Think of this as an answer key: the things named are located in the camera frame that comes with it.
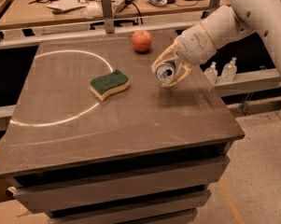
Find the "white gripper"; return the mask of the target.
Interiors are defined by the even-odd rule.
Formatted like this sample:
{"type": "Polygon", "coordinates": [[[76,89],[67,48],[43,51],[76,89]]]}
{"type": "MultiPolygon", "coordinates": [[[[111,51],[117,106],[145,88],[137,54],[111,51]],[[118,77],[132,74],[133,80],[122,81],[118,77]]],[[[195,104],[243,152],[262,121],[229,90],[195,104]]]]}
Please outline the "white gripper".
{"type": "Polygon", "coordinates": [[[192,72],[193,65],[206,63],[216,53],[217,48],[214,42],[199,23],[183,31],[175,39],[175,44],[169,46],[155,60],[151,65],[151,69],[155,75],[161,75],[161,67],[169,64],[173,68],[172,76],[175,75],[175,77],[169,83],[162,84],[162,86],[170,88],[185,79],[192,72]],[[187,63],[182,62],[178,66],[179,57],[187,63]]]}

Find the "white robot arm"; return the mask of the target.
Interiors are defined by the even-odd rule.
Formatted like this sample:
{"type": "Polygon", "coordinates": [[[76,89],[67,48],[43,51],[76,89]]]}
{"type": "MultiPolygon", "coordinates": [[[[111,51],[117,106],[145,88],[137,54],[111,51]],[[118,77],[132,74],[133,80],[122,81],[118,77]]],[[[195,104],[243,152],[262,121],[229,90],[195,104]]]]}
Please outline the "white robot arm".
{"type": "Polygon", "coordinates": [[[256,33],[281,77],[281,0],[230,0],[182,32],[151,65],[163,87],[183,80],[218,49],[256,33]]]}

